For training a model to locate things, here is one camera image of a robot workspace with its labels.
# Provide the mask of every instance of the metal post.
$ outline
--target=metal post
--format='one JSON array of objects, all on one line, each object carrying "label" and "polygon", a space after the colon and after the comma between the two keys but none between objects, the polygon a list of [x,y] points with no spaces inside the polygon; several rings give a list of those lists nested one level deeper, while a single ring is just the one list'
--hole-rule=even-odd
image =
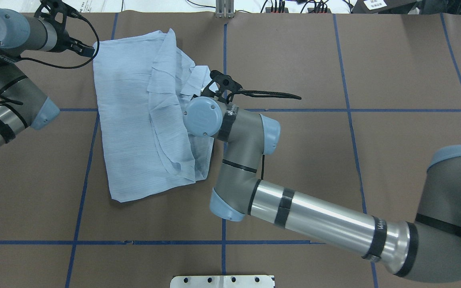
[{"label": "metal post", "polygon": [[234,0],[216,0],[216,18],[234,18]]}]

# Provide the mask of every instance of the white paper label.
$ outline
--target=white paper label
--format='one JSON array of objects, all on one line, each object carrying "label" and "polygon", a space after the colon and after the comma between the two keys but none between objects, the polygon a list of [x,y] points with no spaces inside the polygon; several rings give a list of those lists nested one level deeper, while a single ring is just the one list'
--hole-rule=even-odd
[{"label": "white paper label", "polygon": [[364,0],[364,4],[366,4],[367,9],[370,9],[370,10],[374,10],[374,9],[387,6],[384,0]]}]

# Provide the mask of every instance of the metal bracket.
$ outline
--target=metal bracket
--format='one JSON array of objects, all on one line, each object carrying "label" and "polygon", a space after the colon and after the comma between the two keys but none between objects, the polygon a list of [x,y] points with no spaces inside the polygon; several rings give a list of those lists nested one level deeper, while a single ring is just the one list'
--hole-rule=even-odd
[{"label": "metal bracket", "polygon": [[170,288],[275,288],[272,275],[177,276]]},{"label": "metal bracket", "polygon": [[234,18],[234,0],[216,0],[216,18]]}]

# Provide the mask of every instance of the wrinkled fabric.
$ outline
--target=wrinkled fabric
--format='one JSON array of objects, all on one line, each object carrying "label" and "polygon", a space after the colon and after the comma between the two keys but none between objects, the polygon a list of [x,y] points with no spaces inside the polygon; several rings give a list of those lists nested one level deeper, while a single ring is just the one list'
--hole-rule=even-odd
[{"label": "wrinkled fabric", "polygon": [[207,178],[213,139],[188,135],[182,111],[210,82],[174,31],[100,42],[94,82],[112,199],[141,199]]}]

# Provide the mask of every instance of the metal plate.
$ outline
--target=metal plate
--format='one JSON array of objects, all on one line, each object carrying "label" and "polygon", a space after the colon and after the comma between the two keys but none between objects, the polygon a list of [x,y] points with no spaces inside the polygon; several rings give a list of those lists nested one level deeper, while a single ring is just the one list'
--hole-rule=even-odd
[{"label": "metal plate", "polygon": [[170,288],[275,288],[272,275],[177,276]]}]

